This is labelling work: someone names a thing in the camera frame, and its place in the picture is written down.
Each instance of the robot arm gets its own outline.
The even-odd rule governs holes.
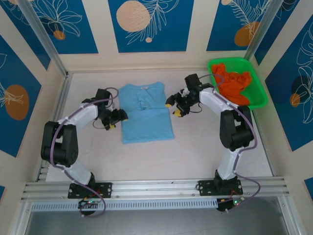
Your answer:
[[[176,105],[178,110],[173,114],[183,117],[189,114],[191,106],[200,102],[220,117],[220,140],[225,150],[222,162],[215,173],[214,185],[218,192],[216,195],[226,195],[234,184],[238,184],[234,165],[241,157],[241,150],[248,147],[254,139],[248,124],[234,108],[241,111],[252,123],[250,109],[230,102],[215,91],[211,84],[202,84],[196,74],[186,77],[185,82],[187,87],[170,96],[166,104],[168,107]]]
[[[98,89],[96,96],[91,99],[85,99],[82,102],[82,106],[97,100],[108,99],[110,96],[112,96],[112,94],[108,90]],[[71,118],[59,132],[57,136],[58,141],[55,143],[53,151],[53,161],[55,165],[61,166],[76,181],[94,190],[96,187],[94,175],[77,159],[77,133],[90,121],[97,118],[101,119],[106,130],[114,128],[117,122],[128,118],[124,110],[114,109],[113,102],[108,107],[108,102],[109,101],[89,105]],[[43,160],[50,162],[52,139],[57,128],[65,119],[67,119],[67,117],[57,122],[49,121],[45,124],[41,148],[41,158]],[[86,189],[81,188],[79,185],[77,185],[76,188],[78,191],[85,191],[85,193],[82,194],[78,193],[81,195],[80,198],[84,198],[86,195],[90,194],[89,191],[86,191]]]

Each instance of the green plastic basket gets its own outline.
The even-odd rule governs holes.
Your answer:
[[[264,107],[268,102],[268,97],[266,92],[260,83],[258,76],[256,75],[251,63],[241,57],[232,57],[232,58],[222,58],[211,60],[208,64],[208,69],[210,73],[212,72],[212,65],[217,65],[224,63],[226,66],[227,72],[250,72],[252,81],[249,86],[245,88],[241,94],[243,94],[250,101],[249,108],[250,110]],[[212,76],[212,84],[216,85],[215,78]]]

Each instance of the white table surface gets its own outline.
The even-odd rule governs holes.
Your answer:
[[[204,70],[113,71],[76,73],[69,89],[64,117],[75,111],[85,98],[95,96],[98,88],[121,88],[127,83],[147,85],[157,81],[165,85],[170,96],[184,88],[184,78]],[[80,161],[97,181],[162,180],[213,178],[221,162],[224,147],[219,137],[219,118],[202,105],[199,114],[179,118],[171,115],[175,139],[147,143],[123,144],[121,124],[113,130],[97,130],[91,122],[78,133]],[[244,176],[272,176],[260,136],[253,120],[259,144],[243,154],[237,167]],[[69,181],[58,169],[49,167],[46,181]]]

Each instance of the orange cloth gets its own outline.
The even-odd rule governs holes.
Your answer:
[[[222,96],[238,105],[249,105],[250,101],[240,92],[250,85],[252,78],[249,72],[239,74],[237,72],[226,72],[225,64],[212,66],[212,72],[223,76],[224,82],[219,86],[219,91]],[[215,81],[219,84],[222,79],[214,76]]]

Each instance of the green basket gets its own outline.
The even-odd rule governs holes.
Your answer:
[[[222,58],[211,60],[208,64],[208,69],[210,73],[212,72],[212,65],[224,63],[227,72],[238,72],[242,74],[243,72],[250,72],[252,81],[249,86],[245,88],[241,94],[243,94],[249,101],[250,110],[264,107],[268,102],[268,97],[266,92],[260,83],[258,76],[256,75],[251,63],[241,57],[232,58]],[[215,78],[212,76],[212,84],[216,85]]]

